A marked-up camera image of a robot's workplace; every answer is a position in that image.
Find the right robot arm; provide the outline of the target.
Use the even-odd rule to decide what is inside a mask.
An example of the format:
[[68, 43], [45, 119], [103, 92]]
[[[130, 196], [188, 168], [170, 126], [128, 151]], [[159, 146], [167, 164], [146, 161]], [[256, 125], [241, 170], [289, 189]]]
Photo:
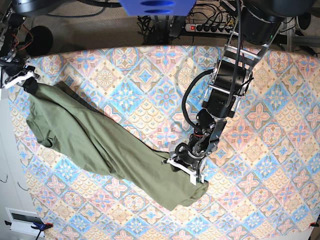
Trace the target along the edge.
[[38, 90], [35, 67], [27, 65], [27, 57], [20, 53], [17, 34], [26, 17], [17, 14], [11, 0], [0, 2], [0, 88], [20, 86], [29, 94]]

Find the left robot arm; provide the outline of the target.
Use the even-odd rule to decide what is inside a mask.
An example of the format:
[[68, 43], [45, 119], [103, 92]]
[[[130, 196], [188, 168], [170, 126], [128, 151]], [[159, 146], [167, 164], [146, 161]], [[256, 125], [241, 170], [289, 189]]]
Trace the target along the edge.
[[[235, 114], [233, 106], [242, 97], [253, 80], [252, 70], [260, 61], [286, 18], [283, 0], [236, 1], [236, 22], [230, 33], [237, 37], [237, 46], [225, 45], [223, 54], [213, 69], [200, 73], [185, 91], [181, 109], [183, 117], [193, 128], [188, 143], [176, 146], [173, 156], [166, 161], [172, 170], [193, 170], [200, 173], [204, 158], [214, 152], [227, 124]], [[186, 102], [196, 83], [210, 76], [206, 90], [209, 96], [193, 122]]]

